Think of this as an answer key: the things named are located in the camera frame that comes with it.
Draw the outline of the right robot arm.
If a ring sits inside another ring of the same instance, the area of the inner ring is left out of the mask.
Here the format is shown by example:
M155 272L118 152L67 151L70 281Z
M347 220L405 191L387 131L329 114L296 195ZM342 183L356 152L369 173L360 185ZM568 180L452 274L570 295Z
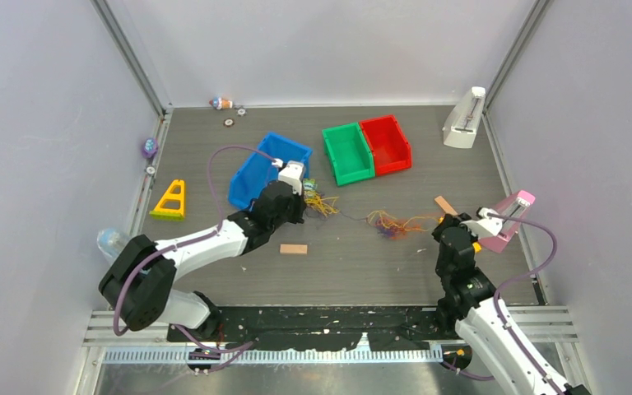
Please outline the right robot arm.
M477 219L445 214L431 235L439 244L435 272L444 289L436 323L446 337L460 337L486 364L507 394L587 394L553 368L512 318L494 286L476 265L477 242L496 236L505 216L482 207Z

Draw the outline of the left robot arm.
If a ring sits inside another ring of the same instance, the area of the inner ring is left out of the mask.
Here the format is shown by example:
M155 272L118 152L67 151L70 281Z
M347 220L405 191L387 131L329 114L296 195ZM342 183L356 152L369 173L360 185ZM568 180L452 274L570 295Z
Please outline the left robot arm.
M104 230L100 247L111 266L98 290L130 331L166 323L187 328L201 341L211 340L220 327L216 306L199 291L176 290L175 282L210 263L263 246L280 226L301 223L305 208L302 193L273 180L248 210L227 216L220 227L158 241L146 235L114 239L112 230Z

